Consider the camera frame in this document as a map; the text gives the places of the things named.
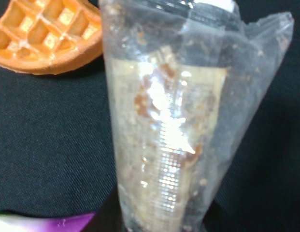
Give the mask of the clear snack cake package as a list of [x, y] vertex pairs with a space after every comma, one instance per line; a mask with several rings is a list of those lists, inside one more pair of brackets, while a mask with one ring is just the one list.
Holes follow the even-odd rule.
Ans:
[[291, 43], [281, 12], [233, 0], [101, 0], [117, 188], [128, 232], [198, 232]]

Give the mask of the black table cloth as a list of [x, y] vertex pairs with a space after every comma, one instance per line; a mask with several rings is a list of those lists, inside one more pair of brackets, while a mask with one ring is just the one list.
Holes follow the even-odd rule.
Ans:
[[[252, 22], [289, 11], [293, 40], [213, 204], [208, 232], [300, 232], [300, 0], [240, 0]], [[97, 212], [88, 232], [121, 232], [103, 59], [59, 76], [0, 67], [0, 211]]]

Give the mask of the purple toy eggplant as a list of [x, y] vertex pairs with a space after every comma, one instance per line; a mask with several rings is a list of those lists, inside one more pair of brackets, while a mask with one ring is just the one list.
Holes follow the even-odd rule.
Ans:
[[80, 232], [95, 213], [72, 217], [36, 218], [0, 214], [0, 232]]

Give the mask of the orange toy waffle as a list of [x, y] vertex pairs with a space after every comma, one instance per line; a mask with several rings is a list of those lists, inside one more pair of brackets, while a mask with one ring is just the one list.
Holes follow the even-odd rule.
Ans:
[[87, 0], [12, 0], [0, 18], [0, 67], [61, 74], [103, 53], [100, 10]]

